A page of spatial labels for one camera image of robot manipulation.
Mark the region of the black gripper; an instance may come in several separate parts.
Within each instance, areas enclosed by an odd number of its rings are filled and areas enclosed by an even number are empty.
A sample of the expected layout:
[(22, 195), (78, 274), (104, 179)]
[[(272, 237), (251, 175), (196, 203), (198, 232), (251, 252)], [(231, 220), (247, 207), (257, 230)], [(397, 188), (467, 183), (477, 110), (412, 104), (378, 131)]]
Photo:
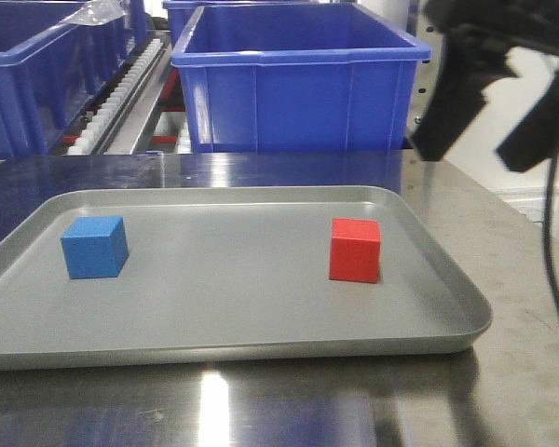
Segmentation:
[[(491, 72), (514, 77), (504, 57), (523, 47), (559, 57), (559, 1), (428, 1), (423, 13), (444, 37), (442, 76), (411, 141), (440, 161), (484, 107)], [(548, 90), (498, 147), (510, 171), (526, 172), (559, 152), (559, 68)]]

